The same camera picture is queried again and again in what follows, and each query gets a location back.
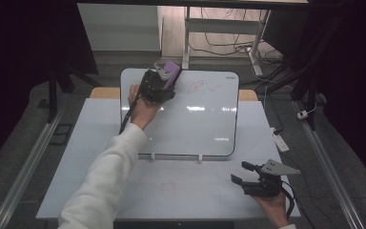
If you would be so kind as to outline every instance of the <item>metal rail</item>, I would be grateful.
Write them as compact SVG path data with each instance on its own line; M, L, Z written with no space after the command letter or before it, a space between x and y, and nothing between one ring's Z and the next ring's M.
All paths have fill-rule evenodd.
M65 111L68 100L69 95L63 95L62 99L60 100L60 106L57 115L54 117L51 123L47 123L44 126L43 131L37 138L37 141L34 143L34 146L31 149L31 152L25 163L23 164L22 169L17 175L16 180L11 185L10 190L3 200L0 206L0 229L6 228L8 226L11 216L13 215L13 212L16 209L21 197L23 196L23 193L25 192L31 177L34 174L41 156L44 154L44 151L49 144L52 133L55 131L55 128Z
M298 104L293 102L295 108L298 112L300 112ZM358 211L356 210L355 205L353 204L352 199L350 198L349 193L341 182L340 178L337 175L336 169L329 159L328 154L326 153L325 148L323 147L319 135L316 131L312 131L311 127L306 121L302 122L305 133L307 134L310 142L314 148L317 159L322 166L323 172L326 175L330 185L332 186L332 190L339 201L340 207L343 210L344 216L346 217L349 225L353 229L364 229L364 223L362 222Z

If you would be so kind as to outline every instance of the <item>wall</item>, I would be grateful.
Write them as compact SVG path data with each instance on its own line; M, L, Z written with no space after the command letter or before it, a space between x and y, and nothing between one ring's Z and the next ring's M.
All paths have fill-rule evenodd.
M160 51L157 6L78 4L93 51Z

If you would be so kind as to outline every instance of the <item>hand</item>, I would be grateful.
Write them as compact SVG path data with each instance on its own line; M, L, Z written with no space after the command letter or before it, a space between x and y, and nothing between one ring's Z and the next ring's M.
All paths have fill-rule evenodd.
M129 103L132 105L138 93L139 85L134 84L130 86ZM161 103L151 103L147 99L141 97L136 102L135 109L132 112L132 123L137 125L141 130L144 130L148 124L153 121L157 111L162 107Z
M252 196L252 198L260 205L266 217L275 227L280 228L290 224L286 216L286 197L282 192L274 198L260 198L255 196Z

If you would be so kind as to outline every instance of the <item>white table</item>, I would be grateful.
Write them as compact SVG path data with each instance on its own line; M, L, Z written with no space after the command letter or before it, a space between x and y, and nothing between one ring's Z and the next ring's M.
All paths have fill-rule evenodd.
M231 182L258 175L241 168L247 160L261 165L281 161L260 102L239 102L236 145L225 161L140 159L136 163L117 220L240 220L264 217L257 203ZM87 99L50 188L37 213L55 220L77 190L89 165L119 129L119 100ZM293 217L299 217L295 207Z

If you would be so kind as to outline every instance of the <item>white sleeve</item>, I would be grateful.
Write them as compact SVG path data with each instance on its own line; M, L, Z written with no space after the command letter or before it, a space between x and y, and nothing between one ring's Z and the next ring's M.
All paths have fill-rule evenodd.
M59 228L112 229L138 151L147 141L132 123L113 137L108 150L95 159L80 188L64 205Z
M290 225L288 225L288 226L280 227L280 228L278 228L278 229L296 229L296 227L295 227L295 224L290 224Z

